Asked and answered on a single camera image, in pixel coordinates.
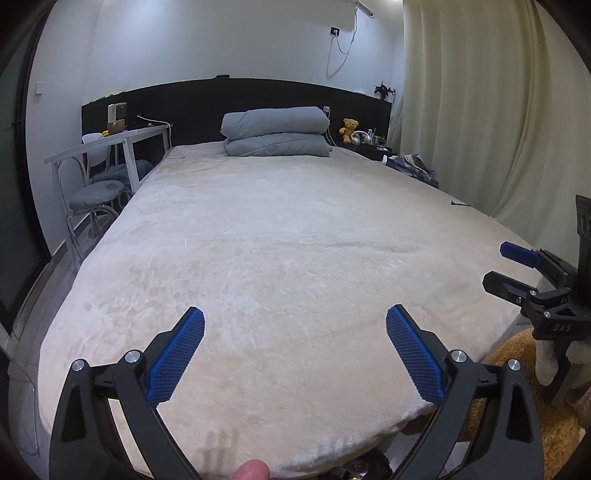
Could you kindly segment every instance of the floor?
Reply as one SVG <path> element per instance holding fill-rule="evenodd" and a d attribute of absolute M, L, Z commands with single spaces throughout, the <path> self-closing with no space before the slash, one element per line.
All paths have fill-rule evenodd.
<path fill-rule="evenodd" d="M 83 249 L 92 249 L 89 228 L 79 238 Z M 37 370 L 41 344 L 61 304 L 72 289 L 77 270 L 66 254 L 45 278 L 45 285 L 37 297 L 26 323 L 20 331 L 12 352 L 14 360 L 8 373 L 8 410 L 13 443 L 41 480 L 48 480 L 50 434 L 45 431 L 37 407 Z"/>

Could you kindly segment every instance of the white desk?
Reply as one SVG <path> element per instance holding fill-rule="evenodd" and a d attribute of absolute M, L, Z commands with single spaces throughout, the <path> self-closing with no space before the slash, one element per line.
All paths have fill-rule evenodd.
<path fill-rule="evenodd" d="M 116 135 L 102 137 L 93 142 L 78 145 L 77 147 L 64 150 L 57 155 L 53 155 L 45 160 L 45 163 L 52 163 L 54 168 L 68 158 L 77 157 L 83 153 L 88 153 L 96 148 L 108 147 L 110 145 L 123 144 L 123 152 L 125 154 L 125 164 L 127 165 L 127 172 L 129 173 L 129 181 L 131 183 L 131 190 L 133 193 L 139 189 L 138 169 L 135 164 L 134 143 L 145 140 L 146 138 L 156 137 L 162 135 L 164 141 L 164 152 L 170 149 L 168 143 L 168 135 L 166 134 L 168 126 L 159 125 L 158 127 L 140 128 L 138 130 L 129 130 Z"/>
<path fill-rule="evenodd" d="M 86 144 L 78 145 L 77 147 L 69 148 L 68 150 L 64 150 L 57 155 L 53 155 L 45 160 L 45 163 L 51 164 L 52 175 L 53 175 L 53 190 L 56 195 L 56 200 L 58 205 L 62 206 L 62 227 L 64 230 L 64 234 L 66 236 L 66 245 L 68 247 L 69 252 L 74 259 L 74 264 L 76 267 L 80 267 L 80 261 L 76 258 L 76 254 L 74 253 L 74 246 L 72 244 L 72 239 L 70 238 L 70 230 L 67 224 L 67 206 L 64 203 L 64 199 L 61 196 L 61 186 L 60 186 L 60 163 L 64 160 L 68 160 L 72 157 L 78 157 L 83 153 L 88 153 L 93 151 L 97 148 L 102 147 L 109 147 L 111 145 L 118 145 L 123 144 L 123 152 L 125 154 L 125 164 L 127 165 L 127 172 L 129 173 L 129 182 L 131 183 L 131 190 L 133 193 L 137 192 L 139 189 L 139 175 L 138 175 L 138 168 L 135 164 L 135 155 L 134 155 L 134 143 L 145 140 L 146 138 L 156 137 L 157 135 L 162 135 L 164 141 L 164 152 L 166 153 L 170 150 L 170 144 L 168 142 L 168 135 L 166 133 L 168 126 L 167 125 L 159 125 L 158 127 L 148 127 L 148 128 L 140 128 L 138 130 L 130 130 L 116 135 L 110 135 L 108 137 L 102 137 L 98 140 L 94 140 L 93 142 L 88 142 Z"/>

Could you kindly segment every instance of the screw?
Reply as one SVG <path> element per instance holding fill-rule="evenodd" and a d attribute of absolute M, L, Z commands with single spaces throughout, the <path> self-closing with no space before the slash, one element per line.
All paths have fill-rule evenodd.
<path fill-rule="evenodd" d="M 125 361 L 129 364 L 134 364 L 139 360 L 139 357 L 141 356 L 141 352 L 138 352 L 137 350 L 131 350 L 125 354 Z"/>
<path fill-rule="evenodd" d="M 518 371 L 519 369 L 521 369 L 521 364 L 515 360 L 514 358 L 512 358 L 511 360 L 509 360 L 507 362 L 507 365 L 509 366 L 509 368 L 511 368 L 514 371 Z"/>
<path fill-rule="evenodd" d="M 459 364 L 464 363 L 467 360 L 467 358 L 468 356 L 461 350 L 454 350 L 452 352 L 452 360 Z"/>
<path fill-rule="evenodd" d="M 84 360 L 76 360 L 73 364 L 72 364 L 72 370 L 74 372 L 79 372 L 80 370 L 82 370 L 84 368 L 85 362 Z"/>

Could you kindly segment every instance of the black headboard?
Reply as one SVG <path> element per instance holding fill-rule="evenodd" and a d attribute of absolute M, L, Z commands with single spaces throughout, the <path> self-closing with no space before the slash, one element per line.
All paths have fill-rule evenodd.
<path fill-rule="evenodd" d="M 123 92 L 88 103 L 82 107 L 82 133 L 106 130 L 107 106 L 119 102 L 127 102 L 130 128 L 146 126 L 147 122 L 137 115 L 173 124 L 173 146 L 224 140 L 220 127 L 226 113 L 293 106 L 329 106 L 330 131 L 337 142 L 343 118 L 354 118 L 360 129 L 377 129 L 378 135 L 387 136 L 392 108 L 389 102 L 361 93 L 309 83 L 238 78 L 191 80 Z M 138 158 L 157 161 L 151 158 L 154 149 L 162 157 L 161 147 L 158 149 L 161 142 L 151 140 L 137 145 Z"/>

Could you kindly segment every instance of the pillow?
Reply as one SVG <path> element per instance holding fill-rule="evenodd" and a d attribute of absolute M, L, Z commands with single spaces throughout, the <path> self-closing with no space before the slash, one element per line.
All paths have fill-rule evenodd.
<path fill-rule="evenodd" d="M 315 106 L 264 108 L 227 113 L 222 121 L 222 134 L 228 140 L 282 132 L 322 134 L 329 125 L 324 112 Z"/>
<path fill-rule="evenodd" d="M 313 155 L 329 157 L 332 147 L 322 135 L 271 134 L 223 143 L 231 157 L 272 157 L 285 155 Z"/>

